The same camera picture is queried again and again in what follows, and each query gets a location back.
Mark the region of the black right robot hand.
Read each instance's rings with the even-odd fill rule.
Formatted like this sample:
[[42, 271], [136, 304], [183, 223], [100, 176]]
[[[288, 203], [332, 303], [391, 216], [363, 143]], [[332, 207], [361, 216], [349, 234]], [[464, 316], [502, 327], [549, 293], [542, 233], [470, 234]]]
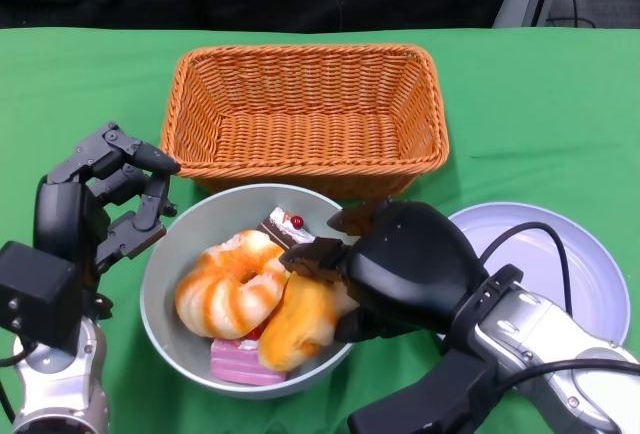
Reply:
[[461, 230], [423, 202], [369, 201], [327, 224], [356, 242], [318, 237], [280, 260], [301, 276], [342, 284], [357, 303], [338, 321], [334, 338], [341, 343], [417, 329], [444, 335], [488, 276]]

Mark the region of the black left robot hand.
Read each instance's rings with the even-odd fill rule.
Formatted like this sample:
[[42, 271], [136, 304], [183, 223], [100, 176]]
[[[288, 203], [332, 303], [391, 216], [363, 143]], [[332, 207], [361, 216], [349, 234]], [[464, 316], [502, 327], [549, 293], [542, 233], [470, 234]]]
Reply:
[[38, 186], [34, 247], [96, 280], [166, 233], [177, 214], [168, 198], [179, 163], [108, 122], [89, 134]]

